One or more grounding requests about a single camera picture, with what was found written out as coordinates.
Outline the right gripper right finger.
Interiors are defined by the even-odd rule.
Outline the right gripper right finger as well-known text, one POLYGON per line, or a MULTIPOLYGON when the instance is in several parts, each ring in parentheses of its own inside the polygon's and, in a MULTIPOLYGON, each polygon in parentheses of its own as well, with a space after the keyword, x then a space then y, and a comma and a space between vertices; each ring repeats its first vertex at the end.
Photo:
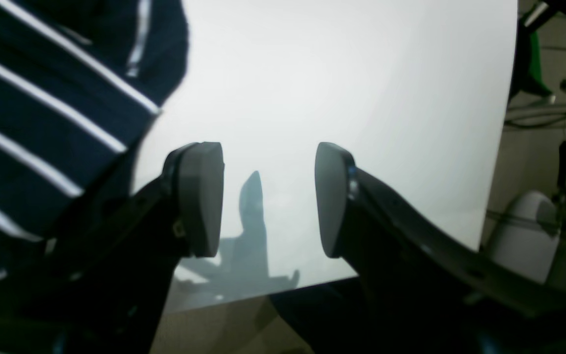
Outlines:
POLYGON ((566 291, 463 246, 333 143, 314 166, 321 244, 357 276, 271 295, 316 354, 566 354, 566 291))

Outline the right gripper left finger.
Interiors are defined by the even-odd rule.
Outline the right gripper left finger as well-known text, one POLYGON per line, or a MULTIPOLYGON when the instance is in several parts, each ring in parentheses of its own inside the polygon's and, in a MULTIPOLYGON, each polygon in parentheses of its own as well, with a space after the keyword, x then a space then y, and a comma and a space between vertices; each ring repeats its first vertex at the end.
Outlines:
POLYGON ((172 151, 103 224, 0 280, 0 354, 146 354, 184 258, 218 253, 220 143, 172 151))

